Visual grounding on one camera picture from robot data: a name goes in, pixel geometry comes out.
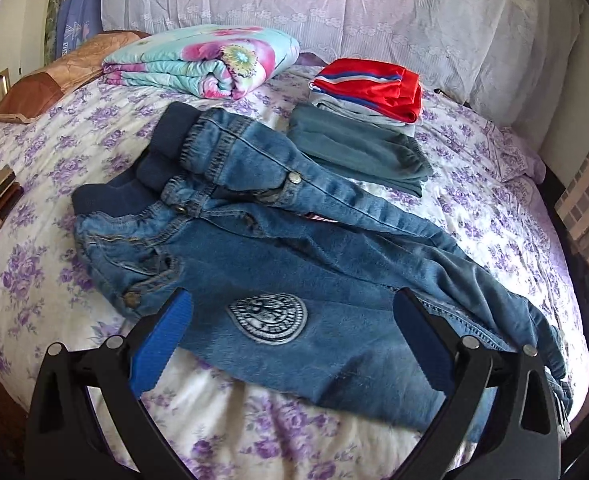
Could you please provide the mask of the blue denim jeans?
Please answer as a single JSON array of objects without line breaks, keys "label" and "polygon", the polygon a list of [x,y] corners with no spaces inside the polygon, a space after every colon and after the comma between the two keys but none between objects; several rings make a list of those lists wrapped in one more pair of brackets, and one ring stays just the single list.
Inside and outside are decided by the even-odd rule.
[{"label": "blue denim jeans", "polygon": [[243,382],[425,430],[442,403],[393,318],[411,290],[459,335],[531,344],[565,408],[557,330],[428,220],[313,162],[285,134],[175,102],[134,164],[72,195],[78,256],[132,321],[175,289],[183,347]]}]

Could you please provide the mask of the purple floral bedspread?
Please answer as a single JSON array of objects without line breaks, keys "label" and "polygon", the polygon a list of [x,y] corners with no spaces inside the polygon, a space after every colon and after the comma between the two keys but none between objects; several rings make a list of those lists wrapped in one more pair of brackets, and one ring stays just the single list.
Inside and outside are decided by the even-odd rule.
[{"label": "purple floral bedspread", "polygon": [[540,349],[569,417],[589,350],[518,136],[433,92],[421,196],[328,174],[292,144],[312,70],[238,102],[95,81],[0,122],[22,199],[0,229],[0,382],[98,346],[183,287],[194,321],[142,398],[200,479],[382,479],[440,407],[392,316],[413,289],[459,333]]}]

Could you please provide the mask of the dark teal folded pants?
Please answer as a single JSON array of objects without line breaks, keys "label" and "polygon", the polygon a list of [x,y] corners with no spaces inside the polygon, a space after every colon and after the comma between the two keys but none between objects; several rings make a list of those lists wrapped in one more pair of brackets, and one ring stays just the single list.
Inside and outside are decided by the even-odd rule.
[{"label": "dark teal folded pants", "polygon": [[288,138],[319,165],[354,180],[394,188],[415,197],[432,177],[418,142],[405,133],[298,104],[290,114]]}]

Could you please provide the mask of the brown pillow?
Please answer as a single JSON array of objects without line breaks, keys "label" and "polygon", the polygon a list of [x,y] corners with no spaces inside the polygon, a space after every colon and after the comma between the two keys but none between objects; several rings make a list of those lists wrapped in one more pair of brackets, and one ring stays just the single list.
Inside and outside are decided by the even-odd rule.
[{"label": "brown pillow", "polygon": [[65,96],[102,74],[102,61],[147,32],[112,30],[90,38],[72,52],[34,70],[14,84],[0,101],[0,122],[29,125]]}]

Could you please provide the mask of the red folded shorts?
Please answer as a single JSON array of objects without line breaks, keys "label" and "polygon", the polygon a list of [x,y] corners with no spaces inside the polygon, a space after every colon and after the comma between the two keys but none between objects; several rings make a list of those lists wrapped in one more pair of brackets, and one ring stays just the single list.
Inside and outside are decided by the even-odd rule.
[{"label": "red folded shorts", "polygon": [[419,75],[397,64],[338,58],[312,79],[311,89],[406,124],[421,114]]}]

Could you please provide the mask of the grey folded garment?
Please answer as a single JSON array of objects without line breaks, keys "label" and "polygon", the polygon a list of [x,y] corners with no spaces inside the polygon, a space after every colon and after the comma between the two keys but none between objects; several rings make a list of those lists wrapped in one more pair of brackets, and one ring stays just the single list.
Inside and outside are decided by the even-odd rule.
[{"label": "grey folded garment", "polygon": [[368,122],[378,128],[388,129],[400,134],[405,134],[409,138],[415,136],[415,125],[411,122],[400,122],[398,119],[389,118],[383,114],[375,112],[370,108],[351,103],[342,99],[327,96],[325,93],[311,91],[309,95],[310,103],[320,110],[335,113],[337,115],[357,120],[358,122]]}]

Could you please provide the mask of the white lace headboard cover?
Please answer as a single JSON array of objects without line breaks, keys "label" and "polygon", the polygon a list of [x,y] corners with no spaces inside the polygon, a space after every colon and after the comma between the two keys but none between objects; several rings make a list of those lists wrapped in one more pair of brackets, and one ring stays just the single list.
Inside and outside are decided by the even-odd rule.
[{"label": "white lace headboard cover", "polygon": [[108,29],[273,27],[325,62],[373,58],[538,148],[580,31],[582,0],[101,0]]}]

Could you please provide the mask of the floral folded blanket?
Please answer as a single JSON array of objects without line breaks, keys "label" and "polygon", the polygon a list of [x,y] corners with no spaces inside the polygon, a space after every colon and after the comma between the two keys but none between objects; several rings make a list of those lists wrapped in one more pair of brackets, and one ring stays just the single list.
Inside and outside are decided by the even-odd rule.
[{"label": "floral folded blanket", "polygon": [[278,29],[198,25],[158,32],[102,62],[102,80],[240,100],[297,62],[300,44]]}]

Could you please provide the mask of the blue patterned cloth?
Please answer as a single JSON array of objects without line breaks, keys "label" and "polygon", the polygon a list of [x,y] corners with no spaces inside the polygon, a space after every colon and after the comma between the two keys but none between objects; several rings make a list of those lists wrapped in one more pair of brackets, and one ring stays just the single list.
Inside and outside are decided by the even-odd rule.
[{"label": "blue patterned cloth", "polygon": [[101,0],[61,0],[56,28],[58,58],[104,31]]}]

